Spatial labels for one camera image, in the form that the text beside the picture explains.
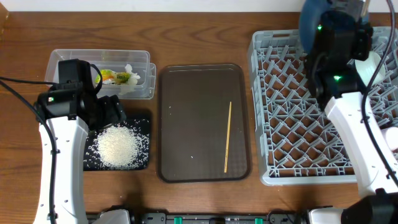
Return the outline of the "yellow green snack wrapper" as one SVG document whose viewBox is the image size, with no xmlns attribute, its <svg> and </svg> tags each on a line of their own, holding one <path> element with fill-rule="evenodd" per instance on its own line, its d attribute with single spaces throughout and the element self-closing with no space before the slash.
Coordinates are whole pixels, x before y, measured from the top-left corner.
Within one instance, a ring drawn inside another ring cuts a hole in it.
<svg viewBox="0 0 398 224">
<path fill-rule="evenodd" d="M 115 72 L 113 70 L 100 70 L 104 85 L 122 85 L 126 84 L 132 77 L 132 73 Z"/>
</svg>

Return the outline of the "white tissue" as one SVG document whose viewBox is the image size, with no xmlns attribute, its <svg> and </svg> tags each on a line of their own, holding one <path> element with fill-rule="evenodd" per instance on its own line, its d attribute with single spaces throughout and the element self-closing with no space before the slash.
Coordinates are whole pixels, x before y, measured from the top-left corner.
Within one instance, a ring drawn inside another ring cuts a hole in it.
<svg viewBox="0 0 398 224">
<path fill-rule="evenodd" d="M 134 87 L 137 85 L 138 80 L 141 78 L 138 73 L 134 73 L 132 71 L 132 66 L 130 64 L 127 64 L 125 66 L 125 70 L 129 75 L 129 79 L 126 83 L 121 84 L 121 91 L 119 93 L 120 95 L 125 95 L 134 91 Z"/>
</svg>

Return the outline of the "wooden chopstick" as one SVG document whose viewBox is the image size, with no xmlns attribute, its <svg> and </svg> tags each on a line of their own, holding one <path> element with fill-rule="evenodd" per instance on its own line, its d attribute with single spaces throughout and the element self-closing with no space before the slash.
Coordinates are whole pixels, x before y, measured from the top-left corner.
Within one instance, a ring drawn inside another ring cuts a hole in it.
<svg viewBox="0 0 398 224">
<path fill-rule="evenodd" d="M 228 171 L 228 156 L 229 156 L 229 139 L 230 139 L 230 130 L 231 130 L 231 112 L 232 112 L 232 102 L 229 102 L 229 110 L 228 110 L 228 123 L 227 123 L 227 132 L 226 132 L 226 147 L 225 147 L 225 157 L 224 157 L 224 173 Z"/>
</svg>

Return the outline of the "dark blue plate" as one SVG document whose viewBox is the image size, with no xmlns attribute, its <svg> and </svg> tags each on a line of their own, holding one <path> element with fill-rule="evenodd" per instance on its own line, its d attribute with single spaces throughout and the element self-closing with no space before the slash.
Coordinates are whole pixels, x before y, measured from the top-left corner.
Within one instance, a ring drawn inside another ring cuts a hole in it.
<svg viewBox="0 0 398 224">
<path fill-rule="evenodd" d="M 304 52 L 309 54 L 315 40 L 315 34 L 322 14 L 329 10 L 327 0 L 306 0 L 299 19 L 299 37 Z"/>
</svg>

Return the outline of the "mint green bowl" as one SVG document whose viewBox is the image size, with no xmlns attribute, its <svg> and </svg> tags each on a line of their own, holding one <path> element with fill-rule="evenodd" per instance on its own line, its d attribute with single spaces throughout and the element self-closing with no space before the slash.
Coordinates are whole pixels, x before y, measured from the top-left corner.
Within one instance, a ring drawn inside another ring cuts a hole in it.
<svg viewBox="0 0 398 224">
<path fill-rule="evenodd" d="M 369 82 L 371 81 L 371 78 L 374 75 L 376 67 L 379 65 L 380 61 L 381 57 L 374 51 L 369 52 L 369 57 L 365 61 L 361 60 L 354 61 L 357 72 L 366 86 L 368 86 Z M 385 79 L 385 77 L 386 77 L 386 69 L 385 66 L 382 65 L 375 80 L 373 81 L 373 85 L 382 82 Z"/>
</svg>

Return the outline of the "pink white cup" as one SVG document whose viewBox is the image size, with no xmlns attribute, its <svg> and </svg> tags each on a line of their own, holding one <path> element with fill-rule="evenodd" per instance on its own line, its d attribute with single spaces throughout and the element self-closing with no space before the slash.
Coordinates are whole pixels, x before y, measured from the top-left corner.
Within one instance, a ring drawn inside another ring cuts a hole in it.
<svg viewBox="0 0 398 224">
<path fill-rule="evenodd" d="M 384 139 L 391 151 L 396 151 L 398 148 L 398 127 L 390 127 L 382 130 Z"/>
</svg>

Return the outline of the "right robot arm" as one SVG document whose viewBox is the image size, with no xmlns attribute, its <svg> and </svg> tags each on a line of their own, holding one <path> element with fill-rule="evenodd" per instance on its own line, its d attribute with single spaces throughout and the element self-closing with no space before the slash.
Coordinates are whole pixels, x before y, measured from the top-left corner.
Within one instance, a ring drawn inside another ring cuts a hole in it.
<svg viewBox="0 0 398 224">
<path fill-rule="evenodd" d="M 310 9 L 299 31 L 310 93 L 343 142 L 361 197 L 348 208 L 312 209 L 308 223 L 397 223 L 397 161 L 371 109 L 372 83 L 348 63 L 369 58 L 373 27 L 347 12 Z"/>
</svg>

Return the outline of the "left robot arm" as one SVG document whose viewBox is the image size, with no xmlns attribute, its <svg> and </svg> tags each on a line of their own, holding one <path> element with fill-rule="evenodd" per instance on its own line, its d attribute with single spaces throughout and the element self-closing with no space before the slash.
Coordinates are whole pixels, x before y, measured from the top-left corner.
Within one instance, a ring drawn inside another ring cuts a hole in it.
<svg viewBox="0 0 398 224">
<path fill-rule="evenodd" d="M 58 63 L 59 81 L 34 104 L 42 142 L 40 196 L 35 223 L 88 223 L 83 199 L 83 154 L 90 131 L 126 119 L 116 95 L 97 97 L 95 65 Z"/>
</svg>

